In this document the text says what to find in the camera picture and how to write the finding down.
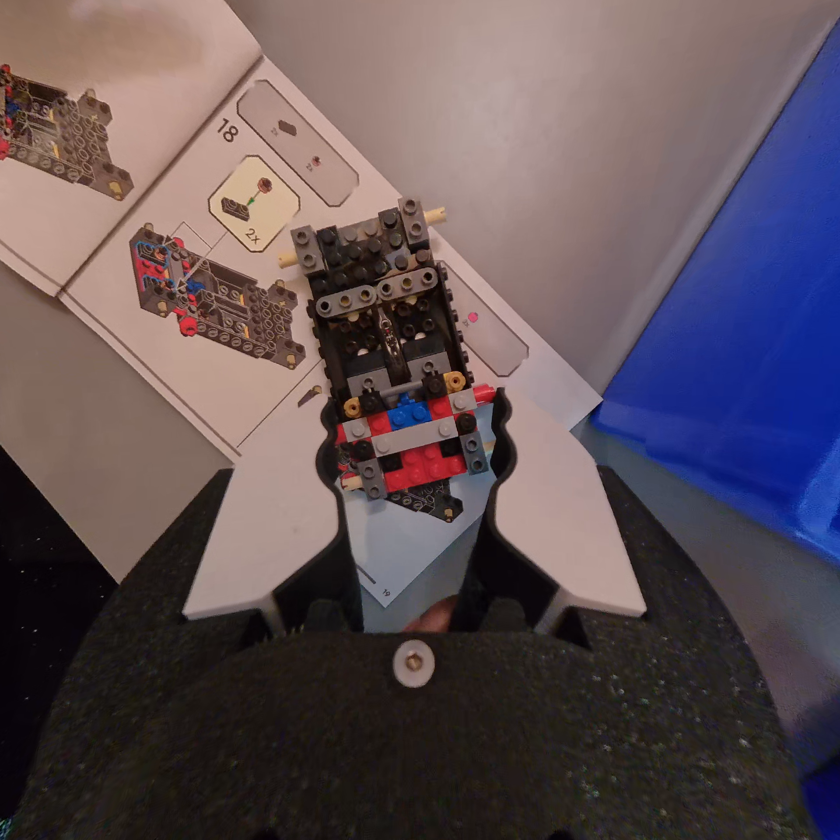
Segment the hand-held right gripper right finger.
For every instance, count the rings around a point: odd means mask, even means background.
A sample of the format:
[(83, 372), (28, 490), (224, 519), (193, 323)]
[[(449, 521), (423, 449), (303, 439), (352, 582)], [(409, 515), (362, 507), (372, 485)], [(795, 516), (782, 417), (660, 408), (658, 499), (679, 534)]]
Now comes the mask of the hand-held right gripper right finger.
[(594, 459), (525, 395), (497, 390), (495, 481), (456, 605), (456, 631), (510, 599), (537, 634), (571, 608), (640, 617), (647, 606)]

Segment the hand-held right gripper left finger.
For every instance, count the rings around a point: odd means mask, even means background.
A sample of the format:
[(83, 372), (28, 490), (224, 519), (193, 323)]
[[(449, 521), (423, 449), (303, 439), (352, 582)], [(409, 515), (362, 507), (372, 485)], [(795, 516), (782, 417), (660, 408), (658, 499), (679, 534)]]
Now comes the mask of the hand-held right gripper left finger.
[(183, 614), (262, 612), (274, 634), (309, 606), (339, 604), (364, 621), (343, 499), (334, 484), (337, 422), (329, 401), (280, 407), (246, 446), (228, 482)]

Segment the black and red lego model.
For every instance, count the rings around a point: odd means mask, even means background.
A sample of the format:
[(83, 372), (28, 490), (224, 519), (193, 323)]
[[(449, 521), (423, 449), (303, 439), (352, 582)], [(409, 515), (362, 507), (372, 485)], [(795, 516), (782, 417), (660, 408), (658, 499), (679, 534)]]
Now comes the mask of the black and red lego model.
[(369, 501), (488, 471), (476, 411), (496, 389), (476, 385), (448, 269), (430, 228), (447, 218), (416, 198), (358, 223), (294, 227), (311, 293), (308, 315), (338, 416), (344, 490)]

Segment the blue plastic bin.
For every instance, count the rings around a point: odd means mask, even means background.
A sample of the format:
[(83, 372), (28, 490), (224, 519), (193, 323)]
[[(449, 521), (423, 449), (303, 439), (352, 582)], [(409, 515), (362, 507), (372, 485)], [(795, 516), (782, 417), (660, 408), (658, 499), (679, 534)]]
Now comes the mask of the blue plastic bin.
[(839, 24), (592, 422), (838, 564)]

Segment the lego instruction booklet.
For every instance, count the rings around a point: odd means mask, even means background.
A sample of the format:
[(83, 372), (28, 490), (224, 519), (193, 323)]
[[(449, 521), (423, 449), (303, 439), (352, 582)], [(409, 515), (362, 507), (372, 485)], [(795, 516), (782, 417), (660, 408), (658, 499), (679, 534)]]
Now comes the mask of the lego instruction booklet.
[[(334, 409), (308, 281), (278, 262), (291, 230), (399, 199), (225, 2), (2, 2), (2, 261), (238, 462), (281, 406)], [(572, 429), (600, 397), (430, 238), (476, 385)], [(370, 501), (336, 480), (368, 592), (388, 604), (482, 515), (491, 481)]]

